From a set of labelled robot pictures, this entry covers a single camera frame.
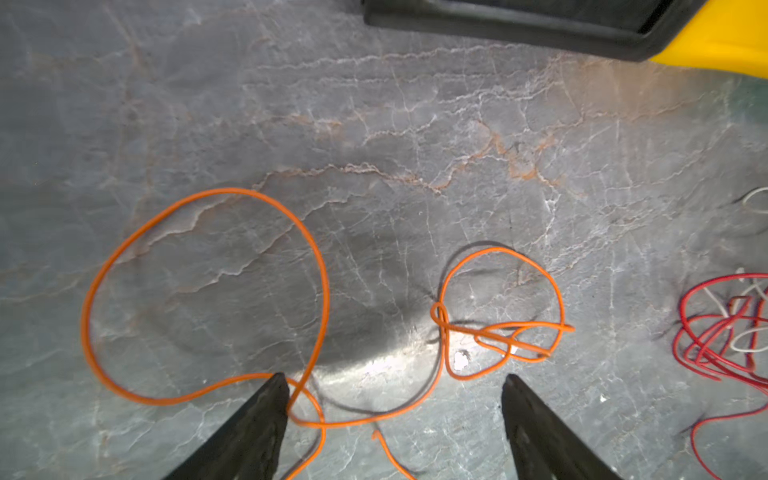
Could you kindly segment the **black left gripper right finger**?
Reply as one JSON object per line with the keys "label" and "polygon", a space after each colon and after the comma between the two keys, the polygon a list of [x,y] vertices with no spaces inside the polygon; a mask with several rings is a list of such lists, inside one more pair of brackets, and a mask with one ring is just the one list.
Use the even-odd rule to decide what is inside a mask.
{"label": "black left gripper right finger", "polygon": [[620,479],[520,376],[506,377],[501,408],[520,479]]}

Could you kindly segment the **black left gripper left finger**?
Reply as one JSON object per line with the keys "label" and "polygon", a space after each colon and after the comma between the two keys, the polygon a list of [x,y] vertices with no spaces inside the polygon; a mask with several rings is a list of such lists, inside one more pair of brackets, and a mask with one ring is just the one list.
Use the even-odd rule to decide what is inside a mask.
{"label": "black left gripper left finger", "polygon": [[273,479],[288,422],[289,397],[285,375],[271,376],[166,479]]}

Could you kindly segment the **black storage bin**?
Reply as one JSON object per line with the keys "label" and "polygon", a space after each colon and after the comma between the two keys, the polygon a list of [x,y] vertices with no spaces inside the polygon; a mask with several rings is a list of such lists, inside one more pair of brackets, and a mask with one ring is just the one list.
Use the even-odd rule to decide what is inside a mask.
{"label": "black storage bin", "polygon": [[661,53],[702,1],[365,1],[370,26],[499,40],[641,62]]}

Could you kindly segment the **yellow storage bin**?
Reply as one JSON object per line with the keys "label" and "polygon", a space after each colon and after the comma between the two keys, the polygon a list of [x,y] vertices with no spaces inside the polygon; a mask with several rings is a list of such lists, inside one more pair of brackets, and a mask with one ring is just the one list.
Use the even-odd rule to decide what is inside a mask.
{"label": "yellow storage bin", "polygon": [[651,60],[765,79],[767,19],[767,0],[709,0]]}

